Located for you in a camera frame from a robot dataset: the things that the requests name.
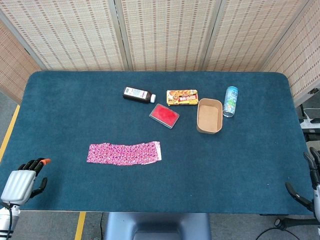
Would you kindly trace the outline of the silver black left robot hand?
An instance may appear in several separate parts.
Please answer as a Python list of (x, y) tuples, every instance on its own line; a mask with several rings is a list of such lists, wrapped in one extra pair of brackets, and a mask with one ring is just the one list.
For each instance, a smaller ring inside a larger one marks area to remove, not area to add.
[(33, 159), (12, 171), (1, 194), (1, 201), (10, 206), (21, 206), (41, 194), (47, 186), (48, 178), (44, 177), (38, 188), (33, 189), (33, 186), (42, 168), (50, 162), (50, 158)]

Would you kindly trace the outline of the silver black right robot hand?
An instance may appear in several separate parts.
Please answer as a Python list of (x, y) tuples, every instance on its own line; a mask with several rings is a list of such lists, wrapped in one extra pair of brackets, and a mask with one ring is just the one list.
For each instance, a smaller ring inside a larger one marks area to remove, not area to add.
[(299, 193), (297, 193), (293, 186), (289, 183), (285, 183), (285, 187), (290, 196), (298, 203), (306, 207), (309, 211), (314, 213), (314, 216), (320, 219), (320, 152), (314, 147), (309, 148), (310, 153), (304, 152), (303, 156), (306, 159), (309, 167), (309, 174), (311, 179), (311, 185), (313, 189), (313, 200), (310, 201)]

